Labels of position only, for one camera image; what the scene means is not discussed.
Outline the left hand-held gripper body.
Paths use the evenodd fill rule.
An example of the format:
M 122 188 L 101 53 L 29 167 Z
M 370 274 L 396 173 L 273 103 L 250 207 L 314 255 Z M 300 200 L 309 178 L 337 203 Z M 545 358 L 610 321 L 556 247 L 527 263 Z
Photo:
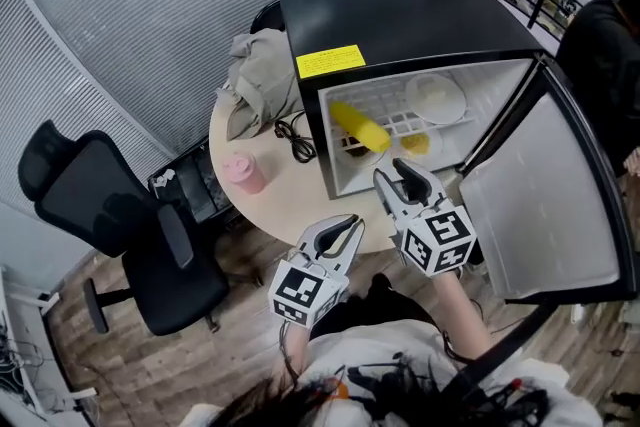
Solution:
M 297 249 L 279 261 L 268 291 L 270 311 L 284 321 L 311 329 L 347 289 L 346 275 L 330 272 Z

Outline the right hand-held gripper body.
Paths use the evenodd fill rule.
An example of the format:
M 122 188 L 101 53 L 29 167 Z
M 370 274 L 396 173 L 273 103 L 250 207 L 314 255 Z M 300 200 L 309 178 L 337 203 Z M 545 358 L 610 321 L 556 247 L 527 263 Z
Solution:
M 433 205 L 396 198 L 394 226 L 394 245 L 402 261 L 426 277 L 463 266 L 477 239 L 465 208 L 444 194 L 437 194 Z

